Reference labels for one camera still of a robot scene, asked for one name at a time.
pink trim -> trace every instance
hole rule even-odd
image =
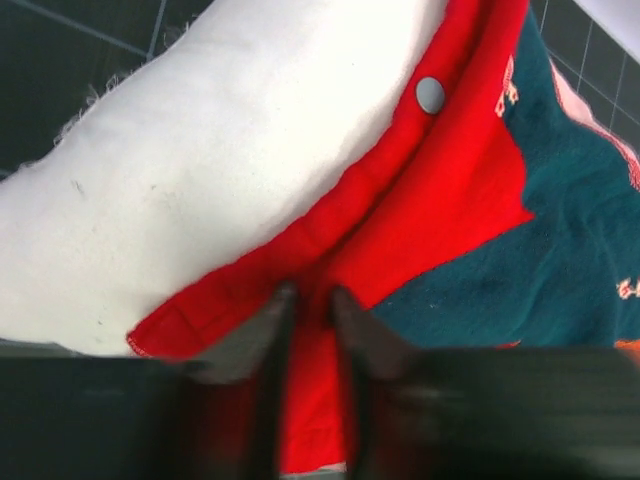
[[[553,72],[553,84],[556,91],[558,103],[569,118],[574,122],[588,128],[597,133],[605,140],[611,142],[620,155],[626,160],[629,166],[629,181],[636,190],[640,191],[640,162],[638,156],[633,149],[624,143],[617,136],[608,132],[593,117],[589,105],[571,88],[556,66],[551,62],[551,71]]]

garment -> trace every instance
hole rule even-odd
[[[424,78],[444,89],[437,113],[417,100]],[[640,168],[558,94],[525,0],[451,0],[378,144],[273,241],[169,299],[130,345],[188,358],[294,280],[282,461],[295,473],[344,460],[335,285],[424,347],[638,339],[626,280]]]

snap button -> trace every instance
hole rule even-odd
[[[442,110],[444,105],[444,88],[433,77],[425,77],[416,86],[418,104],[425,112],[434,115]]]

teal fabric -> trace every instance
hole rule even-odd
[[[557,103],[529,14],[515,56],[519,101],[503,117],[526,162],[535,219],[415,278],[373,312],[423,347],[603,345],[640,338],[640,193],[616,148]]]

white padding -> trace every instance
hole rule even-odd
[[[0,184],[0,338],[127,354],[138,321],[376,142],[445,3],[213,2]]]

